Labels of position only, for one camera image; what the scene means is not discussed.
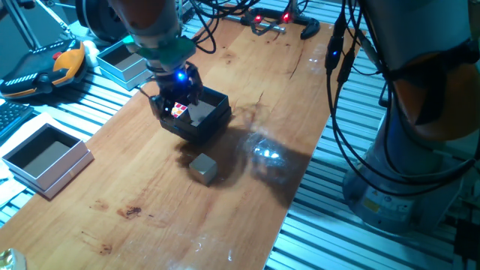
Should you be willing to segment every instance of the wooden tabletop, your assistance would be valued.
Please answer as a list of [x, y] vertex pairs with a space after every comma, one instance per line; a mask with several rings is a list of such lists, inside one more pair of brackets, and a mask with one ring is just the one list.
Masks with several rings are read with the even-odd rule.
[[[205, 86], [229, 96], [229, 127], [189, 145], [136, 94], [88, 141], [95, 161], [0, 229], [0, 251], [25, 254], [28, 270], [261, 269], [329, 117], [323, 61], [332, 27], [310, 40], [300, 40], [302, 29], [257, 37], [221, 22], [217, 52], [191, 61]], [[144, 89], [158, 93], [155, 83]], [[252, 162], [259, 145], [283, 163]], [[188, 174], [200, 153], [219, 167], [210, 187]]]

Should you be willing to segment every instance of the gray cube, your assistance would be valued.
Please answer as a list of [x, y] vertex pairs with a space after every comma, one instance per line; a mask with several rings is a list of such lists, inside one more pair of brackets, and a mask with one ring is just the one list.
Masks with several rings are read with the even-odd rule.
[[201, 154], [190, 163], [190, 172], [204, 185], [210, 184], [217, 175], [217, 171], [217, 163], [206, 154]]

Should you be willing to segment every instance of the orange and black object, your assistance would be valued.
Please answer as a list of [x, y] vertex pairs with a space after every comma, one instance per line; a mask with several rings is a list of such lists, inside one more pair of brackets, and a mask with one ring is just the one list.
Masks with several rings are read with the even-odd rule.
[[79, 40], [63, 40], [24, 55], [3, 78], [0, 94], [6, 100], [48, 94], [78, 83], [86, 72], [85, 47]]

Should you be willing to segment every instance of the white box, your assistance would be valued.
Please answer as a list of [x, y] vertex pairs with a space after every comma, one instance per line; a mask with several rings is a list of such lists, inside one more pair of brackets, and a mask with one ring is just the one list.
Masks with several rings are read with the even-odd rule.
[[3, 157], [16, 179], [49, 198], [93, 159], [81, 139], [50, 124], [43, 125]]
[[128, 82], [146, 71], [147, 61], [128, 51], [123, 40], [104, 49], [97, 55], [98, 66], [123, 82]]
[[150, 72], [150, 70], [144, 70], [142, 73], [136, 75], [134, 78], [130, 79], [129, 81], [125, 82], [114, 75], [112, 75], [110, 72], [104, 70], [102, 67], [100, 67], [100, 72], [102, 75], [104, 75], [107, 79], [112, 80], [114, 83], [118, 84], [119, 86], [127, 89], [130, 91], [133, 89], [135, 86], [139, 86], [140, 84], [144, 83], [148, 78], [153, 76], [153, 73]]

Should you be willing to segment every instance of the black open box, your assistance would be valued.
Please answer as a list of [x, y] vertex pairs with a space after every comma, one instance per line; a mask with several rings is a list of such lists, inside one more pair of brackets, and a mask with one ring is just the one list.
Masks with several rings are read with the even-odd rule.
[[204, 143], [221, 127], [226, 125], [232, 115], [228, 96], [203, 87], [198, 106], [188, 106], [190, 117], [174, 118], [171, 115], [160, 118], [162, 128], [179, 135], [191, 143]]

